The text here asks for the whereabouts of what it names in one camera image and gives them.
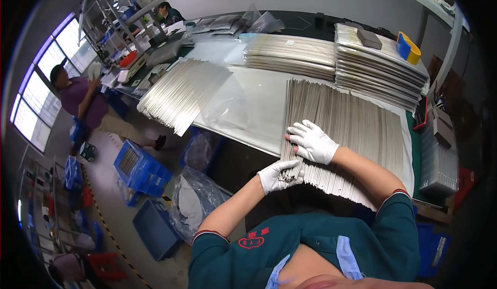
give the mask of purple shirt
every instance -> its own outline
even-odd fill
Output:
[[[70,79],[72,84],[61,91],[61,103],[67,113],[78,117],[79,105],[83,102],[88,91],[88,78],[75,77]],[[109,113],[109,104],[105,95],[98,93],[88,107],[86,118],[83,120],[88,127],[95,129],[102,123],[103,116]]]

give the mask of white glove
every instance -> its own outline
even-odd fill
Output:
[[[298,177],[293,181],[285,182],[278,180],[279,174],[283,169],[295,167],[298,163],[299,160],[287,162],[277,161],[259,171],[257,174],[259,175],[260,182],[262,183],[264,194],[267,195],[270,192],[280,191],[286,189],[287,187],[304,182],[304,169],[299,172]]]
[[[290,141],[298,144],[297,155],[319,164],[328,165],[339,148],[338,143],[326,135],[319,126],[304,119],[289,127]]]

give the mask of red basket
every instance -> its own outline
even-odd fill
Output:
[[[123,68],[127,67],[130,63],[133,62],[133,60],[135,60],[136,55],[137,55],[136,50],[132,51],[131,53],[129,53],[128,56],[124,57],[123,60],[121,60],[121,62],[119,63],[119,66],[121,66]]]

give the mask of black cap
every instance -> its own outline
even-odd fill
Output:
[[[55,81],[57,81],[57,77],[62,72],[62,70],[64,70],[64,65],[65,65],[66,61],[67,61],[67,59],[64,59],[64,61],[62,61],[59,65],[56,65],[52,69],[52,71],[50,72],[50,83],[52,83],[52,85],[55,85]]]

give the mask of stack of packaged rods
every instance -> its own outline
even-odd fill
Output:
[[[332,81],[335,74],[333,42],[292,35],[257,34],[247,44],[248,67],[290,72]]]
[[[330,86],[290,80],[287,83],[285,130],[295,122],[314,122],[339,145],[385,167],[400,180],[403,176],[403,140],[400,117],[350,93]],[[294,180],[304,168],[304,182],[327,194],[350,199],[375,211],[363,185],[345,169],[310,162],[295,155],[296,146],[283,139],[281,160],[301,159],[295,168],[282,171],[280,180]]]
[[[377,37],[381,50],[364,46],[357,28],[335,24],[335,82],[341,88],[414,112],[429,80],[428,71],[421,60],[413,65],[402,59],[394,40]]]
[[[179,62],[140,99],[137,110],[183,136],[231,75],[208,61]]]

